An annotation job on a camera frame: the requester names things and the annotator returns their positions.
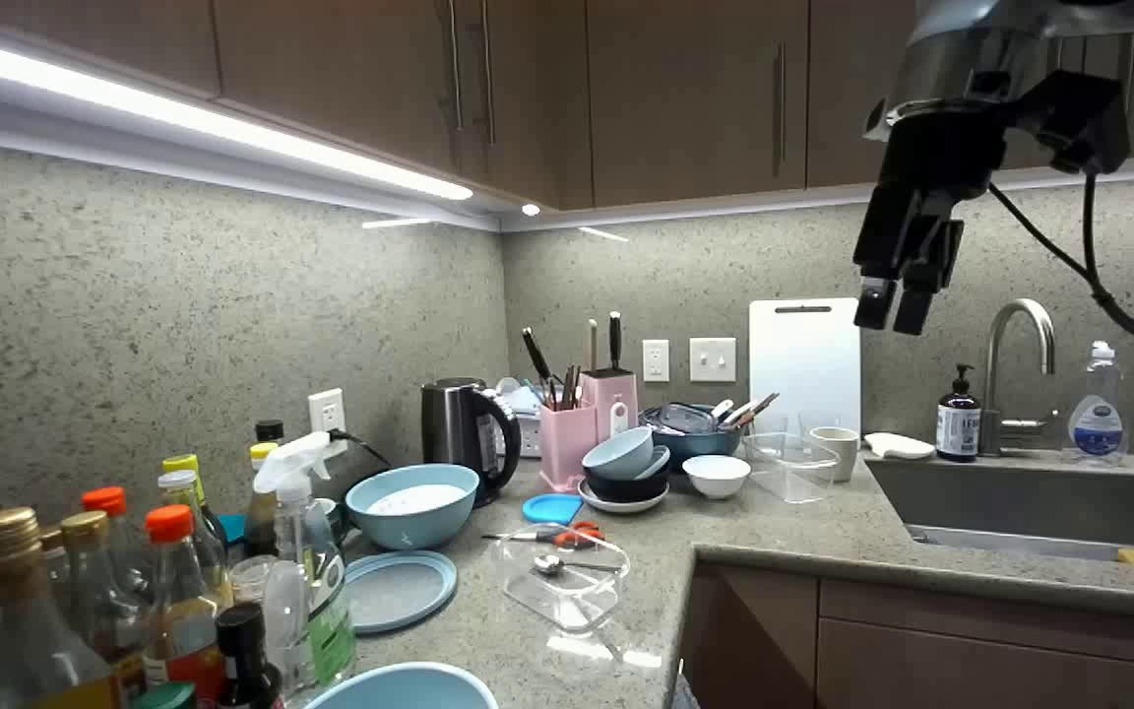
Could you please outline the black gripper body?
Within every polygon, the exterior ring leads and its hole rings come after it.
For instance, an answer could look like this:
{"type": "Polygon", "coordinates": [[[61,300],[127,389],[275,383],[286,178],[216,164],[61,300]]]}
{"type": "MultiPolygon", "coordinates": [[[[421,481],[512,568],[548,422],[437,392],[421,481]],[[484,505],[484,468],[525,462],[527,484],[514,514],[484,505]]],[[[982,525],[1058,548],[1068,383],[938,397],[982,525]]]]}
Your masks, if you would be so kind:
{"type": "Polygon", "coordinates": [[[899,120],[853,244],[862,291],[946,286],[957,257],[953,208],[982,196],[999,160],[1004,127],[993,115],[899,120]]]}

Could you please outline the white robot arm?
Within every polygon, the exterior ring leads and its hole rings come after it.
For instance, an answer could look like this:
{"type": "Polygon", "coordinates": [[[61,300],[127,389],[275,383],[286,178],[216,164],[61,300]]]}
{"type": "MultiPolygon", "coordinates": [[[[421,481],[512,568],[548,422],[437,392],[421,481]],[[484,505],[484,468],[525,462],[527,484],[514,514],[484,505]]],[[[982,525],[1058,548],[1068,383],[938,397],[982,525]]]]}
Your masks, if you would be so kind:
{"type": "Polygon", "coordinates": [[[1047,39],[1134,36],[1134,0],[924,0],[899,87],[865,132],[884,145],[853,244],[853,321],[921,333],[959,246],[953,208],[989,189],[1009,132],[1052,148],[1058,174],[1113,174],[1131,158],[1127,87],[1029,65],[1047,39]]]}

